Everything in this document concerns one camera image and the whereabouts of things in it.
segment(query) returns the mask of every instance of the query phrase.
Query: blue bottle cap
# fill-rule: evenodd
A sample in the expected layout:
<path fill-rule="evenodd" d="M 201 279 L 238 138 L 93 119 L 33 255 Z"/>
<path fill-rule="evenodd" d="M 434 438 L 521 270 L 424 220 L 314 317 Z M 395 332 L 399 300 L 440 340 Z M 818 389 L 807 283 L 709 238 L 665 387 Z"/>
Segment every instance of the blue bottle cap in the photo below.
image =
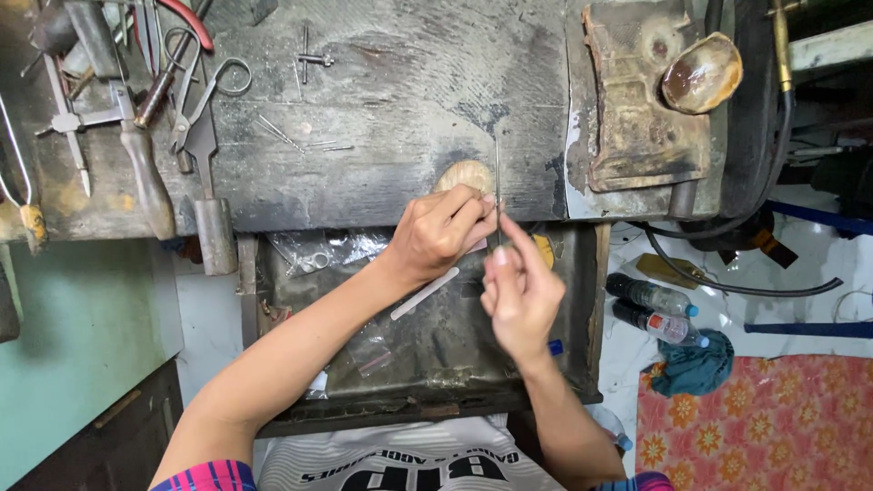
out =
<path fill-rule="evenodd" d="M 618 441 L 616 441 L 616 443 L 625 452 L 630 452 L 630 450 L 634 448 L 634 442 L 630 441 L 630 438 L 628 438 L 628 435 L 626 435 L 624 433 L 618 435 Z"/>
<path fill-rule="evenodd" d="M 548 350 L 552 352 L 552 356 L 560 355 L 564 352 L 564 343 L 560 339 L 553 339 L 548 342 Z"/>

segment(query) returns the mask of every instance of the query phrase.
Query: teal cloth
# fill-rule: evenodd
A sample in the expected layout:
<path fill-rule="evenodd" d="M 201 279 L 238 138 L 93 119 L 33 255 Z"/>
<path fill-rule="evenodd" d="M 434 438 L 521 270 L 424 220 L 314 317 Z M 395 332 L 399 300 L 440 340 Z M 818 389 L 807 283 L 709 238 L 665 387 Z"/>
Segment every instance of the teal cloth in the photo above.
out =
<path fill-rule="evenodd" d="M 733 346 L 727 336 L 712 329 L 700 329 L 710 339 L 706 348 L 674 346 L 658 341 L 667 366 L 663 375 L 652 378 L 652 389 L 668 398 L 674 394 L 703 396 L 715 391 L 731 375 Z"/>

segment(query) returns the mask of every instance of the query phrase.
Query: teal wall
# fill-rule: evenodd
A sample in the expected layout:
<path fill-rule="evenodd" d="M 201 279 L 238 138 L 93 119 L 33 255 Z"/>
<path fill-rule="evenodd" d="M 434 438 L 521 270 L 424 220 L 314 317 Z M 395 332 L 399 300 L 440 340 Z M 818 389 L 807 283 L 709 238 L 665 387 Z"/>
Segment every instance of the teal wall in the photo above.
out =
<path fill-rule="evenodd" d="M 0 489 L 165 362 L 145 240 L 10 246 L 21 336 L 0 344 Z"/>

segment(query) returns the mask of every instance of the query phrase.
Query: striped sleeve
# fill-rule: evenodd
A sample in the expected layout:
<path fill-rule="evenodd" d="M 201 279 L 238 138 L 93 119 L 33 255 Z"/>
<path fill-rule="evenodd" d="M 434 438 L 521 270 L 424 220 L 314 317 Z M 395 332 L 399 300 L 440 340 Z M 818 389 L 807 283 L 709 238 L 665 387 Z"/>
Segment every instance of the striped sleeve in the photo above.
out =
<path fill-rule="evenodd" d="M 676 491 L 667 476 L 661 473 L 641 473 L 627 481 L 605 482 L 592 491 Z"/>
<path fill-rule="evenodd" d="M 236 460 L 213 460 L 180 472 L 151 491 L 257 491 L 251 468 Z"/>

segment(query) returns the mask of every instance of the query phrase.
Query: wooden disc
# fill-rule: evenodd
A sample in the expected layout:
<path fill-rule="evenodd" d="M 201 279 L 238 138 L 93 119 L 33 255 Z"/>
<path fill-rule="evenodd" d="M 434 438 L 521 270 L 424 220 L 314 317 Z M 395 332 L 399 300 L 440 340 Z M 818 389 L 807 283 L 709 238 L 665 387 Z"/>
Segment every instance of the wooden disc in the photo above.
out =
<path fill-rule="evenodd" d="M 483 195 L 494 191 L 494 178 L 491 171 L 478 160 L 462 160 L 449 167 L 439 181 L 436 181 L 434 192 L 447 191 L 457 184 L 466 184 L 476 188 Z"/>

